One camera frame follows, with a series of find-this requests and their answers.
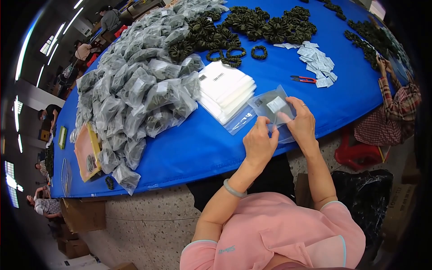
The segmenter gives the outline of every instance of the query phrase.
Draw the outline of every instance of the black cloth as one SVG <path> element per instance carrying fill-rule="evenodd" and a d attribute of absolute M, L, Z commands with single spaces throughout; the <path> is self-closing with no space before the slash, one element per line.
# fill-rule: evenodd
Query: black cloth
<path fill-rule="evenodd" d="M 295 203 L 293 179 L 286 154 L 275 156 L 248 189 L 248 194 L 277 192 Z M 223 186 L 224 180 L 222 175 L 215 175 L 186 184 L 194 196 L 194 207 L 202 212 L 211 197 Z"/>
<path fill-rule="evenodd" d="M 47 118 L 52 121 L 52 120 L 54 120 L 54 114 L 53 114 L 54 110 L 56 110 L 57 113 L 60 113 L 61 107 L 59 107 L 55 104 L 51 104 L 51 105 L 48 105 L 48 107 L 45 110 L 47 111 Z"/>

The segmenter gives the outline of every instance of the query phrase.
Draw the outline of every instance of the blue tablecloth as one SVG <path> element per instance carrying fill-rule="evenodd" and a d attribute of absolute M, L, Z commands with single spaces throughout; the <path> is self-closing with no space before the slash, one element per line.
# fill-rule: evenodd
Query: blue tablecloth
<path fill-rule="evenodd" d="M 333 0 L 340 5 L 347 18 L 354 21 L 367 19 L 368 12 L 347 0 Z M 380 75 L 371 68 L 364 59 L 360 48 L 355 48 L 345 38 L 343 32 L 350 27 L 342 21 L 334 11 L 328 10 L 323 3 L 310 1 L 308 4 L 300 1 L 258 1 L 230 0 L 227 6 L 261 7 L 270 16 L 282 16 L 284 10 L 294 6 L 309 9 L 310 21 L 318 32 L 311 42 L 318 43 L 319 49 L 335 63 L 334 73 L 338 80 L 330 88 L 317 88 L 315 84 L 299 83 L 290 80 L 290 75 L 314 77 L 306 70 L 306 64 L 299 60 L 297 49 L 286 50 L 274 47 L 264 40 L 250 42 L 245 36 L 240 36 L 242 47 L 248 52 L 242 58 L 239 69 L 254 78 L 257 89 L 255 94 L 283 86 L 288 96 L 302 99 L 314 114 L 316 119 L 316 137 L 322 137 L 340 127 L 354 121 L 382 103 L 382 96 L 377 80 Z M 228 13 L 222 15 L 221 23 Z M 250 56 L 253 46 L 264 45 L 268 57 L 263 61 Z M 200 53 L 205 64 L 207 52 Z M 89 68 L 97 67 L 97 59 Z M 74 145 L 69 142 L 69 134 L 74 129 L 78 94 L 76 88 L 66 100 L 57 120 L 57 128 L 67 128 L 67 143 L 64 150 L 54 145 L 54 176 L 51 195 L 63 197 L 60 182 L 63 158 L 67 158 L 73 171 L 70 197 L 110 196 L 126 194 L 117 183 L 110 191 L 104 181 L 105 176 L 84 183 L 79 175 L 79 167 Z M 139 167 L 136 169 L 141 180 L 135 192 L 158 189 L 178 184 L 184 184 L 212 175 L 228 172 L 239 167 L 245 157 L 242 138 L 253 126 L 248 123 L 235 136 L 230 135 L 201 106 L 179 127 L 171 128 L 159 134 L 155 139 L 146 138 L 147 149 Z M 298 147 L 296 143 L 279 145 L 275 155 Z"/>

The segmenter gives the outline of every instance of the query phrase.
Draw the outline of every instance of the small paper tag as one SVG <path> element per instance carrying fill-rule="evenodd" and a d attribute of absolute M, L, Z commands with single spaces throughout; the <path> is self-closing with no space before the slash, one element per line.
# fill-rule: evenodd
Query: small paper tag
<path fill-rule="evenodd" d="M 286 105 L 286 102 L 277 96 L 274 100 L 267 103 L 267 107 L 275 114 Z"/>

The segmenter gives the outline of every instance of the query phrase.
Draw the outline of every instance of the skinny scrunchie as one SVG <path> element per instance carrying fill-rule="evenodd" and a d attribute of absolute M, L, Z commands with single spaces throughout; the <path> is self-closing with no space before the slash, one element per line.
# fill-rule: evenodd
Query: skinny scrunchie
<path fill-rule="evenodd" d="M 256 50 L 256 49 L 263 50 L 264 54 L 263 54 L 263 55 L 256 55 L 256 54 L 255 54 L 255 50 Z M 252 48 L 251 56 L 252 56 L 252 58 L 254 58 L 254 59 L 257 59 L 257 60 L 264 60 L 264 59 L 267 58 L 267 55 L 268 55 L 268 53 L 267 53 L 267 49 L 266 49 L 264 46 L 262 46 L 262 45 L 260 45 L 260 46 L 255 46 L 255 47 Z"/>
<path fill-rule="evenodd" d="M 231 55 L 231 51 L 242 51 L 239 55 Z M 242 47 L 231 47 L 226 50 L 226 58 L 241 58 L 246 55 L 245 48 Z"/>
<path fill-rule="evenodd" d="M 210 58 L 210 56 L 211 56 L 213 53 L 216 53 L 216 52 L 219 52 L 219 57 Z M 221 59 L 224 58 L 224 57 L 225 57 L 225 56 L 223 55 L 223 52 L 222 52 L 222 50 L 220 50 L 220 49 L 210 50 L 209 53 L 207 53 L 207 55 L 206 55 L 206 59 L 207 59 L 207 61 L 210 61 L 210 62 L 216 62 L 216 61 L 219 61 L 219 60 L 221 60 Z"/>
<path fill-rule="evenodd" d="M 229 65 L 230 67 L 239 67 L 241 65 L 240 58 L 222 58 L 222 63 L 225 65 Z"/>

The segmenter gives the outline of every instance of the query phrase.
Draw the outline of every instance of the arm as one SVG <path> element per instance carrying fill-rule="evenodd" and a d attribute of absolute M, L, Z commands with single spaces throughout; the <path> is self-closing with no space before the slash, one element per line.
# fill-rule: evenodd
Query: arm
<path fill-rule="evenodd" d="M 272 137 L 269 138 L 266 123 L 270 123 L 268 118 L 258 117 L 257 123 L 243 138 L 246 158 L 228 180 L 228 185 L 237 192 L 244 193 L 247 190 L 255 178 L 262 173 L 276 150 L 279 132 L 275 128 Z M 229 193 L 224 186 L 221 187 L 209 200 L 198 219 L 192 241 L 204 239 L 219 241 L 222 226 L 232 216 L 239 201 L 239 197 Z"/>
<path fill-rule="evenodd" d="M 337 200 L 337 197 L 333 179 L 321 155 L 318 141 L 315 139 L 315 118 L 302 100 L 289 97 L 286 101 L 294 106 L 297 116 L 292 120 L 286 114 L 282 114 L 280 118 L 286 122 L 306 157 L 309 189 L 314 207 L 319 211 L 326 203 Z"/>

